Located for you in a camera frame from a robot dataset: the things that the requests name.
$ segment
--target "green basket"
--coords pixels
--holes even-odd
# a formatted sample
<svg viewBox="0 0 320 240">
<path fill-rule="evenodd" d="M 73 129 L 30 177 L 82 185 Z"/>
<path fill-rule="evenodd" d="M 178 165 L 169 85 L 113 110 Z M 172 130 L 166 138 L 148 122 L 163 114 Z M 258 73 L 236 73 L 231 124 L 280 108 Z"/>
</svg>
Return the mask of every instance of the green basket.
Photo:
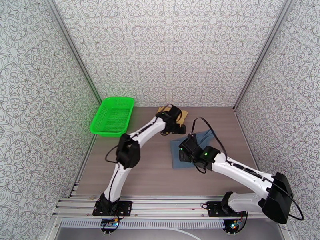
<svg viewBox="0 0 320 240">
<path fill-rule="evenodd" d="M 134 99 L 108 97 L 101 103 L 90 126 L 93 134 L 104 137 L 120 137 L 127 132 Z"/>
</svg>

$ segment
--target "wooden table surface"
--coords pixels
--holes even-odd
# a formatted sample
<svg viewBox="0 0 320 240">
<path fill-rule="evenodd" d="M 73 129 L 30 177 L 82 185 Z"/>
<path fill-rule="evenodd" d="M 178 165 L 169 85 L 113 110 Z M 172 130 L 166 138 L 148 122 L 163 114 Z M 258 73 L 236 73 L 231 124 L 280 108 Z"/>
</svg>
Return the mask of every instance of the wooden table surface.
<svg viewBox="0 0 320 240">
<path fill-rule="evenodd" d="M 223 143 L 228 156 L 247 166 L 256 168 L 246 145 L 240 127 L 231 108 L 181 108 L 188 111 L 185 119 L 186 132 L 191 131 L 195 118 L 204 117 L 213 127 Z M 134 132 L 149 122 L 157 108 L 134 108 L 127 133 Z M 198 120 L 195 132 L 208 130 L 204 122 Z M 216 172 L 199 173 L 196 168 L 172 168 L 169 141 L 186 135 L 170 134 L 152 137 L 142 147 L 141 159 L 127 177 L 121 195 L 224 195 L 226 191 L 237 193 L 251 192 L 238 182 Z M 119 138 L 98 136 L 81 177 L 76 195 L 99 196 L 109 184 L 114 164 L 104 160 L 106 153 L 117 145 Z M 219 148 L 212 140 L 211 146 Z M 115 151 L 109 160 L 115 159 Z"/>
</svg>

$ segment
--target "blue towel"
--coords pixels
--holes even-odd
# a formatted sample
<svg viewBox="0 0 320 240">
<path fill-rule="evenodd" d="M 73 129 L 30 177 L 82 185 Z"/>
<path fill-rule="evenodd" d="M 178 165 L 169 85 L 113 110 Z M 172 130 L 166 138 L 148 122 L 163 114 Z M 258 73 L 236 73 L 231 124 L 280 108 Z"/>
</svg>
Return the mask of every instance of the blue towel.
<svg viewBox="0 0 320 240">
<path fill-rule="evenodd" d="M 196 133 L 197 142 L 199 146 L 204 149 L 209 145 L 210 140 L 214 137 L 210 130 Z M 171 155 L 172 155 L 172 168 L 192 168 L 194 167 L 190 162 L 181 162 L 179 161 L 179 145 L 182 141 L 184 141 L 187 137 L 183 137 L 178 140 L 170 140 L 171 147 Z"/>
</svg>

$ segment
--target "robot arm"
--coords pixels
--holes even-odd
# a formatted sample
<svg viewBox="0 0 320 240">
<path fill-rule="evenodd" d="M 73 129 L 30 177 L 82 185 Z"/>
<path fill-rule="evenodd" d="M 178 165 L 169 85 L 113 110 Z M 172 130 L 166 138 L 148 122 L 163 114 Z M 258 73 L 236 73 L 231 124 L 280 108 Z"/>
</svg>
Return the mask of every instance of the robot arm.
<svg viewBox="0 0 320 240">
<path fill-rule="evenodd" d="M 180 126 L 176 122 L 180 115 L 181 110 L 172 106 L 168 112 L 157 113 L 149 123 L 136 132 L 121 136 L 116 151 L 114 173 L 107 189 L 96 202 L 94 216 L 116 215 L 121 189 L 130 170 L 138 164 L 140 148 L 147 140 L 160 131 L 163 135 L 170 132 L 185 134 L 185 126 Z M 179 147 L 180 161 L 191 162 L 198 170 L 202 168 L 224 174 L 254 192 L 252 194 L 227 192 L 220 202 L 225 216 L 233 216 L 231 214 L 242 211 L 263 212 L 278 223 L 287 222 L 293 193 L 283 174 L 277 173 L 273 176 L 260 172 L 227 157 L 211 146 L 202 149 L 198 146 L 193 132 L 188 134 L 187 139 Z"/>
<path fill-rule="evenodd" d="M 104 193 L 96 202 L 94 216 L 115 216 L 119 205 L 121 190 L 126 178 L 140 160 L 140 148 L 152 136 L 161 132 L 162 135 L 168 133 L 185 134 L 186 127 L 179 125 L 177 120 L 182 112 L 179 108 L 172 106 L 170 111 L 161 111 L 154 118 L 139 130 L 131 134 L 123 134 L 120 137 L 116 151 L 116 165 L 110 183 Z"/>
<path fill-rule="evenodd" d="M 291 207 L 293 193 L 286 176 L 271 175 L 250 168 L 211 146 L 202 149 L 196 135 L 188 134 L 180 145 L 179 160 L 191 162 L 195 167 L 226 175 L 250 188 L 252 194 L 227 192 L 221 201 L 223 211 L 228 214 L 241 211 L 263 212 L 271 220 L 285 224 Z"/>
<path fill-rule="evenodd" d="M 120 138 L 120 142 L 117 149 L 117 163 L 114 168 L 112 179 L 104 191 L 104 195 L 111 202 L 116 202 L 120 198 L 121 190 L 126 178 L 131 169 L 136 166 L 140 159 L 140 148 L 146 143 L 147 140 L 152 138 L 155 134 L 163 131 L 166 127 L 166 123 L 162 118 L 154 117 L 149 123 L 143 126 L 141 129 L 123 136 Z M 132 155 L 127 156 L 125 151 L 125 142 L 132 140 L 131 147 Z"/>
</svg>

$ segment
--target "white wall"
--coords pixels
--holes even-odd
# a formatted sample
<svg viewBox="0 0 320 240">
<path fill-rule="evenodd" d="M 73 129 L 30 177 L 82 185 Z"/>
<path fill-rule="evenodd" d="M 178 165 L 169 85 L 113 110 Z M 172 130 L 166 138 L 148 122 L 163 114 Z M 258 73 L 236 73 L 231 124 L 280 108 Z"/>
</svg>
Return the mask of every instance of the white wall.
<svg viewBox="0 0 320 240">
<path fill-rule="evenodd" d="M 319 30 L 320 0 L 296 0 L 236 112 L 261 169 L 288 177 L 308 240 L 320 239 Z"/>
<path fill-rule="evenodd" d="M 0 239 L 41 239 L 98 104 L 43 0 L 0 0 Z"/>
<path fill-rule="evenodd" d="M 232 106 L 284 0 L 55 0 L 102 98 Z"/>
</svg>

